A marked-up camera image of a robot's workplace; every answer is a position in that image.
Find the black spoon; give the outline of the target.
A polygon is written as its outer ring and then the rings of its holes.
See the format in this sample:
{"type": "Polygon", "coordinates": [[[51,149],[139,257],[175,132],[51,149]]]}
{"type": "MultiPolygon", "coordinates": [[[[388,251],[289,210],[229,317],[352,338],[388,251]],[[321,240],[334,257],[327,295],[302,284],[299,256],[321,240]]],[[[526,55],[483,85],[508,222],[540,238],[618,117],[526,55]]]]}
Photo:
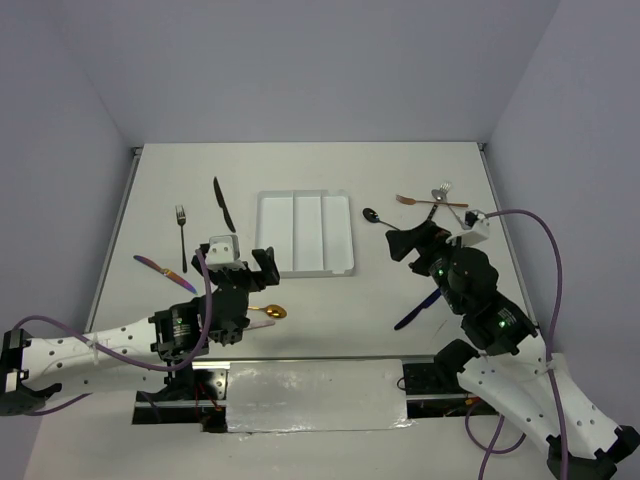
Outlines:
{"type": "Polygon", "coordinates": [[[392,224],[390,224],[388,222],[385,222],[385,221],[381,220],[379,215],[378,215],[378,213],[375,210],[373,210],[372,208],[369,208],[369,207],[364,208],[362,210],[362,215],[369,223],[381,224],[381,225],[384,225],[384,226],[388,227],[389,229],[398,230],[398,227],[396,227],[396,226],[394,226],[394,225],[392,225],[392,224]]]}

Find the copper fork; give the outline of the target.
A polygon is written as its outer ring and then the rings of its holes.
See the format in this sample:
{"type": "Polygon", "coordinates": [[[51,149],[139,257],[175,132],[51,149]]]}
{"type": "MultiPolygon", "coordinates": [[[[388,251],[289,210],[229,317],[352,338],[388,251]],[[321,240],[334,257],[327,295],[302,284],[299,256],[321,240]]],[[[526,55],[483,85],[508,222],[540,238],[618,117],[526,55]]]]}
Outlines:
{"type": "Polygon", "coordinates": [[[404,205],[429,204],[429,205],[444,205],[444,206],[450,206],[453,208],[469,207],[467,203],[453,203],[453,202],[445,202],[443,200],[416,200],[414,198],[405,197],[402,195],[396,195],[395,200],[404,205]]]}

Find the silver spoon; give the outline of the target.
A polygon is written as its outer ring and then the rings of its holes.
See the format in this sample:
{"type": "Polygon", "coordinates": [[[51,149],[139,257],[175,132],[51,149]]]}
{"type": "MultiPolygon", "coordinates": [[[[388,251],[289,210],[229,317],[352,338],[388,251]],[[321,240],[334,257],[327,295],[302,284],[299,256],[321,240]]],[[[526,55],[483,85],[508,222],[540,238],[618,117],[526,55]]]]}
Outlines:
{"type": "Polygon", "coordinates": [[[445,205],[449,209],[453,217],[456,219],[456,222],[459,224],[459,226],[463,230],[466,230],[467,226],[464,223],[463,219],[453,210],[453,207],[449,204],[447,193],[448,190],[444,189],[443,187],[440,187],[439,189],[433,189],[431,191],[432,197],[436,200],[436,203],[439,205],[445,205]]]}

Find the blue knife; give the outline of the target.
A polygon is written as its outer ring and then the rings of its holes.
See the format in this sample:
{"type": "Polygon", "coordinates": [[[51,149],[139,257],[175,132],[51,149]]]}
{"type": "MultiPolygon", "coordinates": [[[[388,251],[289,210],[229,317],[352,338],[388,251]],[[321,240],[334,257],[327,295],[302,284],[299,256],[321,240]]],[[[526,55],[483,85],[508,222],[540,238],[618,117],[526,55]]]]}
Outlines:
{"type": "Polygon", "coordinates": [[[418,317],[418,315],[423,310],[430,308],[440,297],[441,297],[440,290],[439,289],[434,290],[426,299],[424,299],[419,305],[417,305],[413,310],[411,310],[407,315],[405,315],[394,326],[394,330],[398,331],[408,326],[411,322],[413,322],[418,317]]]}

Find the silver fork with black handle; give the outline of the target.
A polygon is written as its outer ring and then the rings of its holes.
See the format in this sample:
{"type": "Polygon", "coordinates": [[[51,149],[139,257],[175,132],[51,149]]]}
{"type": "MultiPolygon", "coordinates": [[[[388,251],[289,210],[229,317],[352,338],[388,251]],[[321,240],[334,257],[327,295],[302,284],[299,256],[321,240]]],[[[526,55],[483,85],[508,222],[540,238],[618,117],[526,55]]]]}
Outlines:
{"type": "Polygon", "coordinates": [[[451,189],[451,183],[448,181],[445,181],[440,185],[439,188],[433,189],[431,191],[431,195],[435,203],[432,205],[429,215],[427,217],[429,221],[433,220],[433,217],[435,216],[435,213],[438,210],[439,206],[443,203],[447,203],[447,194],[450,189],[451,189]]]}

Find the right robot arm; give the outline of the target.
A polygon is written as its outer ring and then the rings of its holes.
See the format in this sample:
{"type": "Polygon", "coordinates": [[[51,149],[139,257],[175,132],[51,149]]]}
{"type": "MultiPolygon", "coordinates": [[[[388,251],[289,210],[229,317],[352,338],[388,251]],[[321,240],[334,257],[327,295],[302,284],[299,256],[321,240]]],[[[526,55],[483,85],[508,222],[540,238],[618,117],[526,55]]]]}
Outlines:
{"type": "Polygon", "coordinates": [[[481,398],[521,429],[557,479],[609,479],[639,447],[638,431],[619,425],[547,357],[539,327],[498,291],[487,255],[432,221],[385,234],[390,257],[417,252],[413,273],[434,280],[463,339],[434,358],[436,383],[481,398]]]}

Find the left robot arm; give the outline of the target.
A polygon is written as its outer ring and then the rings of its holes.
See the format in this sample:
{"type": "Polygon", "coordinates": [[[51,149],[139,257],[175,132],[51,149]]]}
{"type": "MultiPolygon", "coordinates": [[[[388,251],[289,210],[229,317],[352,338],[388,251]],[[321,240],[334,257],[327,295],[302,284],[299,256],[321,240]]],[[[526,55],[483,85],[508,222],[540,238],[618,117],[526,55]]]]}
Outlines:
{"type": "Polygon", "coordinates": [[[46,316],[27,316],[5,332],[1,346],[1,413],[44,416],[56,395],[76,403],[101,389],[139,389],[154,373],[175,399],[196,385],[193,361],[209,346],[234,345],[251,321],[249,296],[280,282],[275,251],[252,252],[259,268],[241,260],[236,236],[213,237],[192,264],[205,292],[139,321],[82,334],[46,316]]]}

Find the black knife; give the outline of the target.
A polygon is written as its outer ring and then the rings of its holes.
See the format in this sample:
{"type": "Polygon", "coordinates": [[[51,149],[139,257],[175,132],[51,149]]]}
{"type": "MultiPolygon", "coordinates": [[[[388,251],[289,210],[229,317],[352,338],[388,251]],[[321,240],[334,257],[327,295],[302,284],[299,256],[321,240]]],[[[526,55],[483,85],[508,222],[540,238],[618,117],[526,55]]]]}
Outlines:
{"type": "Polygon", "coordinates": [[[219,208],[222,211],[224,222],[225,222],[227,228],[229,229],[229,231],[231,233],[235,233],[236,232],[236,228],[235,228],[235,225],[234,225],[233,220],[231,218],[231,214],[229,212],[228,206],[226,204],[226,200],[224,198],[224,194],[223,194],[223,192],[221,190],[220,183],[219,183],[217,177],[213,178],[213,189],[214,189],[214,195],[215,195],[217,204],[218,204],[219,208]]]}

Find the iridescent rainbow knife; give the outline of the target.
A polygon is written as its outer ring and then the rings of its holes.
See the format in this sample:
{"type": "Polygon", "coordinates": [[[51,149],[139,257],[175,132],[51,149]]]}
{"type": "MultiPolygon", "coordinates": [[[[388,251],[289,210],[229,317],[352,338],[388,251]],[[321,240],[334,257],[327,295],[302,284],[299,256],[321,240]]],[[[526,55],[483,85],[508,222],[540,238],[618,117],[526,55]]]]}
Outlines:
{"type": "Polygon", "coordinates": [[[184,279],[177,273],[173,272],[172,270],[168,268],[163,268],[159,266],[156,262],[152,261],[151,259],[141,255],[134,255],[133,259],[138,263],[145,265],[147,268],[150,268],[151,270],[155,271],[156,273],[162,275],[164,278],[170,280],[171,282],[179,285],[181,288],[189,291],[190,293],[194,295],[197,294],[197,289],[191,283],[189,283],[186,279],[184,279]]]}

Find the gold spoon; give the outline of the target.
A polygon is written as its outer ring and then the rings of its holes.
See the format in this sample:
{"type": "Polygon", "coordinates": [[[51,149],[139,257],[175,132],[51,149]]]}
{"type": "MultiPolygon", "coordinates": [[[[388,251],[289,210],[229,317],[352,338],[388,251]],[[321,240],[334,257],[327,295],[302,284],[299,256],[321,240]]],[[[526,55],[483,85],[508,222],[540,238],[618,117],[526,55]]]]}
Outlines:
{"type": "Polygon", "coordinates": [[[274,318],[274,319],[284,319],[288,315],[287,311],[283,307],[277,304],[270,304],[264,307],[249,306],[248,309],[252,311],[263,312],[268,317],[274,318]]]}

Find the white three-compartment cutlery tray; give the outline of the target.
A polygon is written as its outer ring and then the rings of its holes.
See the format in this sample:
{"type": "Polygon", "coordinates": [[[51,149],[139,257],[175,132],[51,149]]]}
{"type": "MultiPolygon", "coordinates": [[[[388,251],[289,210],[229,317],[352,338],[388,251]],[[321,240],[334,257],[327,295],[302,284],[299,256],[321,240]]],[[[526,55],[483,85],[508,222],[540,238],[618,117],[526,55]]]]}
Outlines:
{"type": "Polygon", "coordinates": [[[283,278],[352,275],[355,256],[349,195],[344,190],[259,192],[255,245],[274,249],[283,278]]]}

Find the silver foil sheet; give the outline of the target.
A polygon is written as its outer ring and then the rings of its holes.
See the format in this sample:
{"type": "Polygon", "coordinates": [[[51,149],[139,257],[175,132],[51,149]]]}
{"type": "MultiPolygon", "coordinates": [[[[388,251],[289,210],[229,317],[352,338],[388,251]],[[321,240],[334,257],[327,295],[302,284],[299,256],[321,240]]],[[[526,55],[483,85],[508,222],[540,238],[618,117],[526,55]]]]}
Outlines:
{"type": "Polygon", "coordinates": [[[398,360],[232,364],[226,423],[232,433],[377,431],[404,428],[398,360]]]}

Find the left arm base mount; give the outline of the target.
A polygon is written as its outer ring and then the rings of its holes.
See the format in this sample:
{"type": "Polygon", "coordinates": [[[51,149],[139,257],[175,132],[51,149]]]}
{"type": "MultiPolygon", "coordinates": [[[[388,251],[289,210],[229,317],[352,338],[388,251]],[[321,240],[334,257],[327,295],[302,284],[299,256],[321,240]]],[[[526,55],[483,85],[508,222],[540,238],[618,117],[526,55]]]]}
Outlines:
{"type": "Polygon", "coordinates": [[[196,363],[191,370],[171,373],[158,392],[138,391],[132,424],[190,425],[201,432],[228,432],[229,363],[196,363]]]}

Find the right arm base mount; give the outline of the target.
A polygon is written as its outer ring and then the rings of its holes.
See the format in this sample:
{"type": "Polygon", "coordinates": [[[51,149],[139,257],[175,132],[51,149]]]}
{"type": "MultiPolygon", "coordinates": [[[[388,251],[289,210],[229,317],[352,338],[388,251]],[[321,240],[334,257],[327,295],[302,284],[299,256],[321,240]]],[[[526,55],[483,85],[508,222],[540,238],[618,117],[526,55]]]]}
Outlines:
{"type": "Polygon", "coordinates": [[[410,419],[464,417],[474,406],[478,406],[476,414],[495,413],[458,384],[443,382],[432,362],[404,363],[402,369],[396,386],[405,394],[410,419]]]}

